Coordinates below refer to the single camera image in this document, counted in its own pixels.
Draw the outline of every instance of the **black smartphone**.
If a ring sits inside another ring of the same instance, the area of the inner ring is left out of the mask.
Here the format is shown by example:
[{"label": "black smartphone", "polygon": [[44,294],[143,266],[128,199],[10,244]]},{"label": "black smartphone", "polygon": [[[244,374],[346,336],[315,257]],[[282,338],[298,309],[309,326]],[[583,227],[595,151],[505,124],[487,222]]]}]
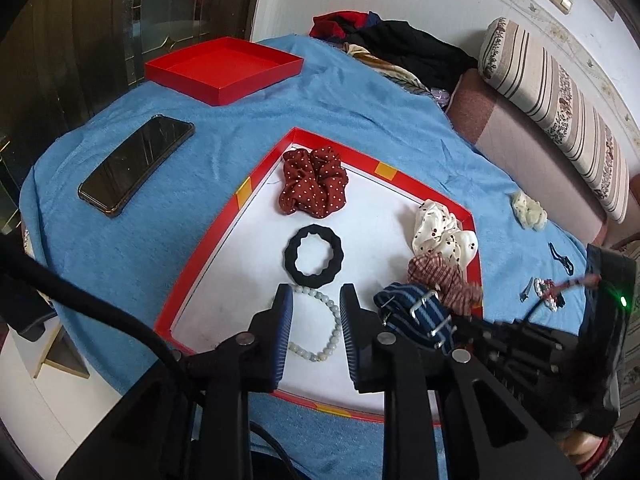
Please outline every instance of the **black smartphone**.
[{"label": "black smartphone", "polygon": [[119,215],[149,175],[194,131],[193,123],[151,117],[80,184],[78,196],[107,216]]}]

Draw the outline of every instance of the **light switch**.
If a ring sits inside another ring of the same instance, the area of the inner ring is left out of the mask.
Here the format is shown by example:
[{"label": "light switch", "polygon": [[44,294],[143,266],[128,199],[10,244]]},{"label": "light switch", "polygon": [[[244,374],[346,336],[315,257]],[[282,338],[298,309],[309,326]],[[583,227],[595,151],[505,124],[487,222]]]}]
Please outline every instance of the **light switch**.
[{"label": "light switch", "polygon": [[571,11],[573,5],[571,0],[551,0],[552,3],[565,14]]}]

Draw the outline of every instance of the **blue blanket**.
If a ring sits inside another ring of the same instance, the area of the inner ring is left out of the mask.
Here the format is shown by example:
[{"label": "blue blanket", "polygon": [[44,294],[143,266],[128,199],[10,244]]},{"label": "blue blanket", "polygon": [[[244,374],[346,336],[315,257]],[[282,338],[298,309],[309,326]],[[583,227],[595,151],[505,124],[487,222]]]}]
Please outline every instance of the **blue blanket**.
[{"label": "blue blanket", "polygon": [[[258,161],[300,126],[349,145],[468,208],[478,232],[489,319],[521,317],[519,292],[531,276],[564,280],[548,242],[584,272],[584,247],[549,222],[524,230],[509,194],[517,185],[459,137],[438,105],[411,95],[320,41],[264,42],[302,56],[299,76],[226,107],[209,107],[148,82],[58,139],[31,170],[20,195],[36,259],[152,326],[201,236]],[[78,198],[78,185],[154,114],[191,121],[196,133],[149,178],[123,213],[109,219]],[[154,358],[116,330],[57,305],[73,341],[96,370],[125,392]],[[580,290],[533,321],[577,333]],[[382,427],[254,396],[252,418],[271,431],[312,478],[379,478]]]}]

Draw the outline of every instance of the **wall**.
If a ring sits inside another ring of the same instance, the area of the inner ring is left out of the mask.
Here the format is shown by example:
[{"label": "wall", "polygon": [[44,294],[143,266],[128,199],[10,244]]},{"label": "wall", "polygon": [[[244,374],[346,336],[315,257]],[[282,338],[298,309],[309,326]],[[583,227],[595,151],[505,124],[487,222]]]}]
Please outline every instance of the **wall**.
[{"label": "wall", "polygon": [[640,172],[640,51],[619,16],[592,0],[573,0],[565,16],[548,0],[258,0],[252,40],[307,34],[312,17],[332,10],[374,10],[407,20],[476,56],[488,24],[506,16],[538,33],[615,131],[631,174]]}]

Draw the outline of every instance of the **empty red box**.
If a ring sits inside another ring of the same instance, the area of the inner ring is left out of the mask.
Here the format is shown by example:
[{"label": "empty red box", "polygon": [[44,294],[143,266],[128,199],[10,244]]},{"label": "empty red box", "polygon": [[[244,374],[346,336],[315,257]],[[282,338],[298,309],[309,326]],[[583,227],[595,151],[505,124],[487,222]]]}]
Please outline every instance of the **empty red box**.
[{"label": "empty red box", "polygon": [[237,38],[205,41],[145,65],[147,80],[212,106],[228,105],[302,70],[303,59]]}]

